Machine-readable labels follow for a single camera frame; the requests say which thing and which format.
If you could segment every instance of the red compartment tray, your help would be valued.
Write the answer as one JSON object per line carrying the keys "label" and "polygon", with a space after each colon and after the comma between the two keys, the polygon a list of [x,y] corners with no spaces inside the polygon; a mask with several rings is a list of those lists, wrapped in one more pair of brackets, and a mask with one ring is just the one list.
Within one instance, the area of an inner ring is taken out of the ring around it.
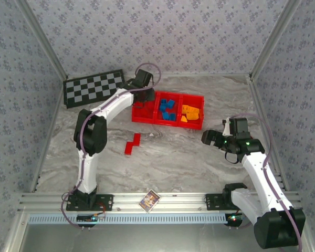
{"label": "red compartment tray", "polygon": [[[161,99],[174,100],[172,109],[167,109],[169,113],[176,114],[176,121],[162,119],[162,112],[159,110]],[[199,108],[199,119],[181,122],[182,105]],[[204,120],[204,97],[194,96],[185,93],[172,93],[155,91],[155,100],[145,103],[136,102],[132,107],[132,122],[144,122],[150,124],[169,125],[174,127],[200,130]]]}

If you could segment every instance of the checkerboard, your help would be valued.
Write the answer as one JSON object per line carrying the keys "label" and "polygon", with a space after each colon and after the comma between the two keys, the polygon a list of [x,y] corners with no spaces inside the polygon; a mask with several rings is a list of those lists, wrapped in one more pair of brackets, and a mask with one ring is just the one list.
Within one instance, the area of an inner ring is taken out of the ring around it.
{"label": "checkerboard", "polygon": [[110,98],[125,83],[122,70],[66,80],[64,104],[67,109],[87,105]]}

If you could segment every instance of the small card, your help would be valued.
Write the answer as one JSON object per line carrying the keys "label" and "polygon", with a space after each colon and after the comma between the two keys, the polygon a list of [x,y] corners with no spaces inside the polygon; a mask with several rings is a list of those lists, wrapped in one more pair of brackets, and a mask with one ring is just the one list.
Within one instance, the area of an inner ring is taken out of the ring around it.
{"label": "small card", "polygon": [[149,213],[153,207],[158,203],[160,200],[160,196],[153,191],[150,190],[145,197],[140,201],[139,206],[141,206],[147,213]]}

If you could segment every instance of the marble floor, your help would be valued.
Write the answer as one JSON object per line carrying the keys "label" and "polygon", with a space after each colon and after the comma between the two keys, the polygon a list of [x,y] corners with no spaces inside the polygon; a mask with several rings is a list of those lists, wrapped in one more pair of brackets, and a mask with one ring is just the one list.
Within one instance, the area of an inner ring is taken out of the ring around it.
{"label": "marble floor", "polygon": [[[203,131],[223,130],[222,119],[253,112],[246,77],[166,77],[156,90],[204,96],[202,130],[131,122],[131,108],[108,125],[108,143],[101,152],[97,170],[99,192],[220,192],[226,183],[252,182],[241,164],[230,164],[224,153],[201,142]],[[73,141],[78,113],[98,103],[66,109],[62,104],[56,119],[37,191],[64,192],[78,176],[78,152]],[[258,121],[248,119],[254,138],[263,142]],[[141,133],[141,145],[124,155],[127,141]]]}

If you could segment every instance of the patterned wallpaper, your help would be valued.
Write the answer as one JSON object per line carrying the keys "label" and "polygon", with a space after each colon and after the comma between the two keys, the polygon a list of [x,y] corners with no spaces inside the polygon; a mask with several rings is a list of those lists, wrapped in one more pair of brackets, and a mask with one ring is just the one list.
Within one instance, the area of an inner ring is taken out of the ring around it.
{"label": "patterned wallpaper", "polygon": [[287,0],[28,0],[69,75],[248,73]]}
{"label": "patterned wallpaper", "polygon": [[0,251],[45,143],[61,81],[13,0],[0,1]]}
{"label": "patterned wallpaper", "polygon": [[257,80],[292,190],[315,236],[315,0],[303,0]]}

